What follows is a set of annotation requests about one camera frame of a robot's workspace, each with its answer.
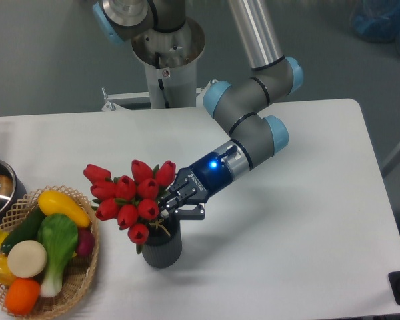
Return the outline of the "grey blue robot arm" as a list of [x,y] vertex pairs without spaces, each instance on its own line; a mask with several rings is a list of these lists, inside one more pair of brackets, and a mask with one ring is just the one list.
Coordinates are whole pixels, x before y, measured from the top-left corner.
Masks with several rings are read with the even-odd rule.
[[[179,170],[159,202],[164,218],[204,218],[207,200],[287,146],[281,120],[259,112],[303,83],[298,62],[283,54],[264,1],[230,1],[230,12],[253,76],[241,86],[212,81],[202,105],[229,140]],[[142,62],[148,99],[154,109],[194,107],[197,60],[205,48],[200,25],[185,12],[184,1],[98,1],[93,14],[113,43],[130,41]]]

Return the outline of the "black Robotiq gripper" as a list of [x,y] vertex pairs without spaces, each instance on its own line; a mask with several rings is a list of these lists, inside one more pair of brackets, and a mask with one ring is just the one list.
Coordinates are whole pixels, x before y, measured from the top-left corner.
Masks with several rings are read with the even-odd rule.
[[[176,175],[171,191],[167,191],[159,200],[159,208],[164,209],[164,219],[204,220],[206,203],[210,197],[233,182],[233,174],[225,162],[229,152],[218,154],[210,152],[192,165],[182,168]],[[182,205],[195,205],[181,209]]]

